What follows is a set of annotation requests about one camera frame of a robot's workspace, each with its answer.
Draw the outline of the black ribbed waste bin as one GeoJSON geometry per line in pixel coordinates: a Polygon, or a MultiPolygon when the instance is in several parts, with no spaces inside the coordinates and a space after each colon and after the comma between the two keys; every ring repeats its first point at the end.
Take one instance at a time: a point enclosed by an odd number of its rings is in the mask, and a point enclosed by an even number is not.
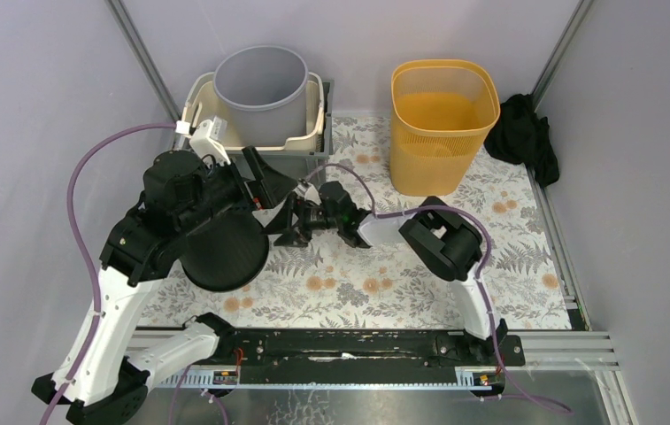
{"type": "Polygon", "coordinates": [[[228,212],[188,238],[180,257],[184,274],[210,292],[238,290],[265,267],[270,240],[249,212],[228,212]]]}

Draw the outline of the yellow slatted waste basket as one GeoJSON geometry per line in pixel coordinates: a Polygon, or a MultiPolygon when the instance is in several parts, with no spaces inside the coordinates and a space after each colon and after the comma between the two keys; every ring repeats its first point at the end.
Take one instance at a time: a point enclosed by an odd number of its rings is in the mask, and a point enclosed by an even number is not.
{"type": "Polygon", "coordinates": [[[493,80],[461,59],[405,62],[391,76],[389,176],[406,196],[444,196],[500,117],[493,80]]]}

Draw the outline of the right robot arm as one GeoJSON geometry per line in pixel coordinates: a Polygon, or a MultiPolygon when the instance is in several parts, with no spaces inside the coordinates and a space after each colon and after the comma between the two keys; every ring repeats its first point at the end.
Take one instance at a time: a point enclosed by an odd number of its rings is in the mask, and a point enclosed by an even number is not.
{"type": "Polygon", "coordinates": [[[275,245],[285,247],[305,247],[319,230],[334,230],[351,248],[407,243],[434,276],[450,283],[470,359],[488,365],[501,354],[507,327],[483,278],[490,237],[475,217],[438,197],[402,212],[377,213],[358,207],[340,182],[318,189],[301,182],[264,227],[275,245]]]}

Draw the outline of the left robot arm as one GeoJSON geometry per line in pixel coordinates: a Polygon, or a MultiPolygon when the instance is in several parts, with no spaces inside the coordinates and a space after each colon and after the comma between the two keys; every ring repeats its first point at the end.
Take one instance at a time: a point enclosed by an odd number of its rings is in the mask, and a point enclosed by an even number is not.
{"type": "Polygon", "coordinates": [[[142,178],[137,203],[113,227],[92,276],[93,301],[60,368],[38,377],[32,392],[49,407],[67,406],[73,424],[123,424],[168,377],[198,361],[241,357],[234,328],[205,313],[181,333],[135,355],[127,346],[142,312],[173,264],[197,258],[193,280],[245,284],[270,250],[254,213],[272,209],[296,180],[269,166],[253,147],[243,150],[253,173],[212,155],[167,151],[142,178]]]}

